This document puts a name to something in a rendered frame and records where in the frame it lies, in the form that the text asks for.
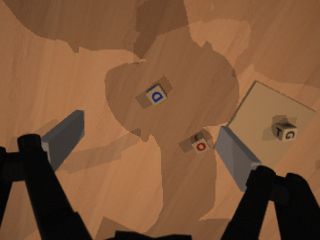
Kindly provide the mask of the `tan wooden letter block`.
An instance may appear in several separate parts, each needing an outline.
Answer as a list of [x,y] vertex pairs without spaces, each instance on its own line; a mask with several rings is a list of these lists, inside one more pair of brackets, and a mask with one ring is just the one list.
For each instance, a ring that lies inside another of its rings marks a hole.
[[280,141],[294,141],[296,139],[298,127],[292,125],[289,122],[276,123],[274,136]]
[[205,137],[203,136],[202,132],[192,136],[189,138],[192,147],[196,151],[196,153],[199,155],[202,152],[210,149],[209,144],[207,143]]
[[168,99],[166,92],[160,85],[160,83],[155,84],[146,91],[146,96],[151,101],[154,107],[158,106],[162,102]]

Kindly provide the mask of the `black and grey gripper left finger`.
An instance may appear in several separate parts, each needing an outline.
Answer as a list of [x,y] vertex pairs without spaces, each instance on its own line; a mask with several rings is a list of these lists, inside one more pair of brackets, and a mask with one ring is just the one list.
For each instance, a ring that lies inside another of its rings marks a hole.
[[25,181],[41,240],[93,240],[55,174],[84,135],[84,111],[75,110],[42,137],[17,138],[19,152],[0,146],[0,228],[12,183]]

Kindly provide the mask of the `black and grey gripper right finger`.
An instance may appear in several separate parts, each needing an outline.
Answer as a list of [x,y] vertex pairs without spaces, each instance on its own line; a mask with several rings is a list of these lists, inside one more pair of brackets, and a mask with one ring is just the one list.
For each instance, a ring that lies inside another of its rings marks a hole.
[[320,240],[320,207],[302,176],[276,175],[228,126],[220,126],[215,150],[245,192],[220,240],[259,240],[269,201],[281,240]]

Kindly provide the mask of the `tan flat mat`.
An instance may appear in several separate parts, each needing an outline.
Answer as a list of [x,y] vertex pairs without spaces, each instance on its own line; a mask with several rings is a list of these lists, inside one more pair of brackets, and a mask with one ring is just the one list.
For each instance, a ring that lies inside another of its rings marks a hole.
[[297,139],[315,115],[311,109],[255,81],[227,126],[262,165],[273,169],[295,142],[277,139],[276,123],[289,122],[298,127]]

